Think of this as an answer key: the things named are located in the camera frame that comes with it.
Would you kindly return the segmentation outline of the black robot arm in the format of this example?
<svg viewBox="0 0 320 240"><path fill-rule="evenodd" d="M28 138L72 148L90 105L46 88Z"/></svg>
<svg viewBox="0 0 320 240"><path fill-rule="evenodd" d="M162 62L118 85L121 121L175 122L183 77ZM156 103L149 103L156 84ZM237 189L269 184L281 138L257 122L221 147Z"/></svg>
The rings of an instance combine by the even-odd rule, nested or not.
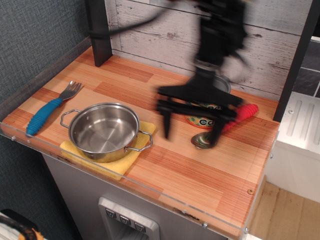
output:
<svg viewBox="0 0 320 240"><path fill-rule="evenodd" d="M205 117L214 121L208 135L208 146L214 147L224 126L235 120L237 108L243 100L218 89L216 72L229 55L237 55L246 37L243 0L200 0L199 8L208 13L200 19L200 45L194 59L195 74L184 85L162 86L157 92L166 96L157 102L157 111L163 116L164 136L169 137L171 115L181 114Z"/></svg>

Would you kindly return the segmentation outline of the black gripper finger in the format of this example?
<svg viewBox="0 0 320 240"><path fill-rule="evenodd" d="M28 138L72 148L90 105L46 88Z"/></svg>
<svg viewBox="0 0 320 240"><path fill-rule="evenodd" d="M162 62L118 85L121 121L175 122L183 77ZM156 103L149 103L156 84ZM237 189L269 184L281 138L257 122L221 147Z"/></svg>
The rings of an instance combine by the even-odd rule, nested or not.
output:
<svg viewBox="0 0 320 240"><path fill-rule="evenodd" d="M209 137L208 137L208 142L210 145L216 145L218 140L219 140L219 137L222 133L222 130L224 129L225 127L225 124L227 123L228 121L225 120L225 119L217 119L214 121L214 124L213 124L213 128L212 130L210 131L210 134L209 134Z"/></svg>
<svg viewBox="0 0 320 240"><path fill-rule="evenodd" d="M172 111L169 109L165 109L161 112L161 114L163 116L164 136L166 139L168 139L171 129Z"/></svg>

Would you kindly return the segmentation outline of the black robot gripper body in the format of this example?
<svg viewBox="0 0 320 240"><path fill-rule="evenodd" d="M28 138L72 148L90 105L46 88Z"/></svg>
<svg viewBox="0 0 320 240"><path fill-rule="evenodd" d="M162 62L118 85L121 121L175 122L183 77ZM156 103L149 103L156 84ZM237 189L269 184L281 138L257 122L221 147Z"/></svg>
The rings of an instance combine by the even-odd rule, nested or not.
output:
<svg viewBox="0 0 320 240"><path fill-rule="evenodd" d="M210 120L236 119L236 112L230 109L239 107L243 100L240 97L219 90L213 86L216 73L204 69L197 69L195 75L183 85L161 86L157 93L166 99L159 99L156 110L162 115L163 110L170 110L172 114L205 117ZM198 102L221 106L221 110L194 106L187 103Z"/></svg>

